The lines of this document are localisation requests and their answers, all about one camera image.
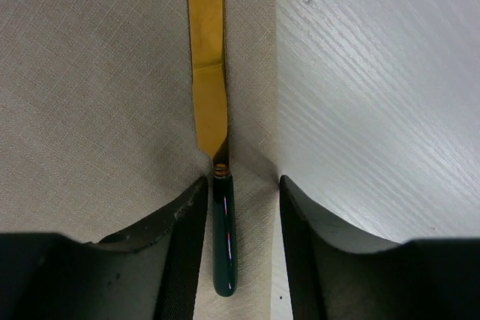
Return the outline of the beige cloth napkin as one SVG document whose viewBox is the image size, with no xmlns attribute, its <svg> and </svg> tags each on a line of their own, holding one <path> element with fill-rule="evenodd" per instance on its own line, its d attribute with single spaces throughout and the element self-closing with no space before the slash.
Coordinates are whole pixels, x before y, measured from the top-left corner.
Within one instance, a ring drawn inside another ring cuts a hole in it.
<svg viewBox="0 0 480 320">
<path fill-rule="evenodd" d="M 275 0 L 225 0 L 238 285 L 196 319 L 268 319 L 278 201 Z M 210 170 L 197 147 L 187 0 L 1 0 L 1 230 L 98 241 Z"/>
</svg>

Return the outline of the gold knife green handle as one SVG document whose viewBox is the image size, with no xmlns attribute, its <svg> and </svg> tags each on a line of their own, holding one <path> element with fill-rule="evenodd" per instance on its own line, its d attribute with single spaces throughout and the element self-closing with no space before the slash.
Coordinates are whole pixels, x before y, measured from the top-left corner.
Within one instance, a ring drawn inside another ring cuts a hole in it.
<svg viewBox="0 0 480 320">
<path fill-rule="evenodd" d="M 224 0 L 187 0 L 196 142 L 212 162 L 213 283 L 236 292 L 238 252 L 230 170 Z"/>
</svg>

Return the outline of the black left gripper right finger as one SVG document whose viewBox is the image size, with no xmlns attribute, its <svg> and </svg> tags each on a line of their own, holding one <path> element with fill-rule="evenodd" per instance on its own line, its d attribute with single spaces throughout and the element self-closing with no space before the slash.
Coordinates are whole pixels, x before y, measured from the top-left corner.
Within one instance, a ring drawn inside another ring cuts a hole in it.
<svg viewBox="0 0 480 320">
<path fill-rule="evenodd" d="M 295 319 L 477 319 L 478 238 L 402 244 L 362 230 L 279 182 Z"/>
</svg>

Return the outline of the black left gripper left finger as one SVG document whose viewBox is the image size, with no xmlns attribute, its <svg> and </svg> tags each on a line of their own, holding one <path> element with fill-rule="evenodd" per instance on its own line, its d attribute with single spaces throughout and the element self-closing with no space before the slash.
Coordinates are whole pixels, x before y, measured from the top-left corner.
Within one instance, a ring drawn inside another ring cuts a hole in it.
<svg viewBox="0 0 480 320">
<path fill-rule="evenodd" d="M 59 233 L 1 235 L 3 319 L 191 319 L 209 186 L 97 243 Z"/>
</svg>

